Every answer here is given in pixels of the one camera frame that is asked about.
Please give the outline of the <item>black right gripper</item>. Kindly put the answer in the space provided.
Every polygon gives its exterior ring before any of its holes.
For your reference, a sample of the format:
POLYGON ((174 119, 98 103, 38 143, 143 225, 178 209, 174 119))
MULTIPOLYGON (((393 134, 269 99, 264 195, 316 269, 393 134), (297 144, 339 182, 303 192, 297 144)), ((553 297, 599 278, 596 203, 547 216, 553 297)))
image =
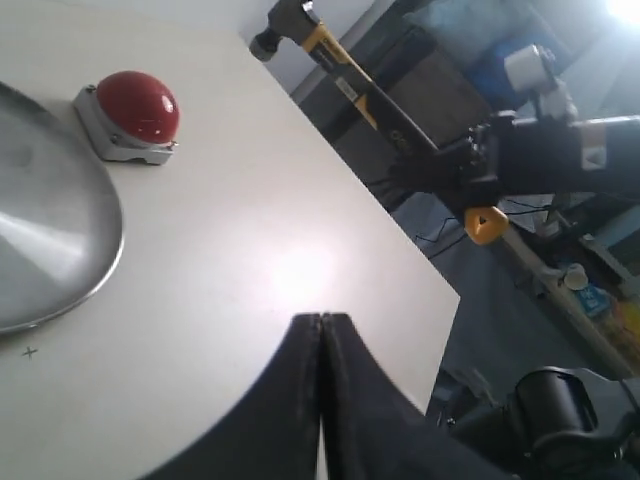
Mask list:
POLYGON ((472 200, 581 192, 580 135, 566 121, 500 112, 469 137, 431 154, 398 160, 388 177, 413 192, 472 200))

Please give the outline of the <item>black robot base joint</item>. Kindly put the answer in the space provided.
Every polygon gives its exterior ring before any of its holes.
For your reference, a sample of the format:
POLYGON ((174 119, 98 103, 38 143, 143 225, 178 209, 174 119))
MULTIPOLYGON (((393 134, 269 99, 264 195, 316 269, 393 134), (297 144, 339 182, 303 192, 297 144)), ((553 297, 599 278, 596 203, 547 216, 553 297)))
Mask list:
POLYGON ((545 367, 507 401, 460 419, 452 436, 520 479, 579 479, 620 465, 639 472, 639 379, 545 367))

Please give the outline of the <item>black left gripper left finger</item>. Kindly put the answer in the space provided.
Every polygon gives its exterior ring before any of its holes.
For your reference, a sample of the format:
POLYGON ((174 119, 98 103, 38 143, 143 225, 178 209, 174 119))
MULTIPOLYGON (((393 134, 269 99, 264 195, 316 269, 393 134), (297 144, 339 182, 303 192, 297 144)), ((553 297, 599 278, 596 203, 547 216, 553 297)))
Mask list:
POLYGON ((148 479, 314 479, 321 316, 295 316, 239 402, 148 479))

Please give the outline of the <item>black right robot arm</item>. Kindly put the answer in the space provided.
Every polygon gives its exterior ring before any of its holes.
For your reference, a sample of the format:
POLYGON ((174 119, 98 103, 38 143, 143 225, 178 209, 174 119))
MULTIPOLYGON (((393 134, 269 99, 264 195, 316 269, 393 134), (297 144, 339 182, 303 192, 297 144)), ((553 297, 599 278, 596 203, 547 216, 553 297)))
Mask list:
POLYGON ((391 169, 415 192, 450 195, 465 207, 505 196, 639 194, 639 119, 569 122, 501 112, 466 138, 391 169))

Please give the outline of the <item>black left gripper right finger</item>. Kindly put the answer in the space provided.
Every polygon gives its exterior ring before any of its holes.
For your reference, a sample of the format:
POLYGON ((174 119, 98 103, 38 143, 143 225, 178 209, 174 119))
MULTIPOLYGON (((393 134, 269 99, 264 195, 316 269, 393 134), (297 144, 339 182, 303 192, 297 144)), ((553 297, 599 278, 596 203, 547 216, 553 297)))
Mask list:
POLYGON ((321 419, 330 479, 508 479, 429 424, 379 366, 351 318, 321 317, 321 419))

